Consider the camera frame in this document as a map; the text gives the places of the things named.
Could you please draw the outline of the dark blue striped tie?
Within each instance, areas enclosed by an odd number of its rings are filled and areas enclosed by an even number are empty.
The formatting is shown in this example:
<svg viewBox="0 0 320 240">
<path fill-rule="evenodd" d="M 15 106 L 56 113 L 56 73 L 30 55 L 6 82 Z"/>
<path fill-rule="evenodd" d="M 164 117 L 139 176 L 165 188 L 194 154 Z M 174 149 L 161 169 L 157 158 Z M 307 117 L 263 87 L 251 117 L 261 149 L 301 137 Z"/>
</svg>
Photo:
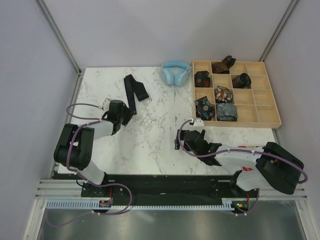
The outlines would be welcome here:
<svg viewBox="0 0 320 240">
<path fill-rule="evenodd" d="M 142 82 L 136 81 L 132 74 L 124 78 L 124 87 L 127 96 L 128 106 L 133 115 L 137 114 L 135 96 L 139 102 L 149 98 L 149 94 Z"/>
</svg>

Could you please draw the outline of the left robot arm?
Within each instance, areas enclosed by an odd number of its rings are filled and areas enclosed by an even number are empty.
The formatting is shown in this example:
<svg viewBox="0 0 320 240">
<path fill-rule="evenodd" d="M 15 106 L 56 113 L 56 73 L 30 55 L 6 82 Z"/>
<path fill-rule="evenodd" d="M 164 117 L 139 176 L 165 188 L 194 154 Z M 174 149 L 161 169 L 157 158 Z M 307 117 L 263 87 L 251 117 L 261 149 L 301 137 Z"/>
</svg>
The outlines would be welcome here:
<svg viewBox="0 0 320 240">
<path fill-rule="evenodd" d="M 75 173 L 83 180 L 92 184 L 92 191 L 99 197 L 106 196 L 110 185 L 106 182 L 107 174 L 92 161 L 94 141 L 103 137 L 115 135 L 121 126 L 126 126 L 134 115 L 121 100 L 106 99 L 103 106 L 87 104 L 87 106 L 102 109 L 102 117 L 80 117 L 66 112 L 73 118 L 91 122 L 82 125 L 67 123 L 64 125 L 53 153 L 55 162 Z"/>
</svg>

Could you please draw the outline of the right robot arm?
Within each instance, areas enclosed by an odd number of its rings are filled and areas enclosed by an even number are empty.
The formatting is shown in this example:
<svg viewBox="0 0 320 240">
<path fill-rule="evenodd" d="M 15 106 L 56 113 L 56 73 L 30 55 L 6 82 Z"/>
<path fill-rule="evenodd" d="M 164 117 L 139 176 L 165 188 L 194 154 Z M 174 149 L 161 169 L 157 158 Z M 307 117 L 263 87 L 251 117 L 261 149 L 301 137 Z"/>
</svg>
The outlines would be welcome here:
<svg viewBox="0 0 320 240">
<path fill-rule="evenodd" d="M 307 181 L 304 164 L 274 142 L 266 146 L 245 148 L 229 147 L 207 142 L 205 130 L 177 130 L 175 149 L 183 149 L 208 166 L 238 166 L 229 181 L 229 191 L 240 197 L 254 189 L 273 188 L 292 195 L 298 184 Z"/>
</svg>

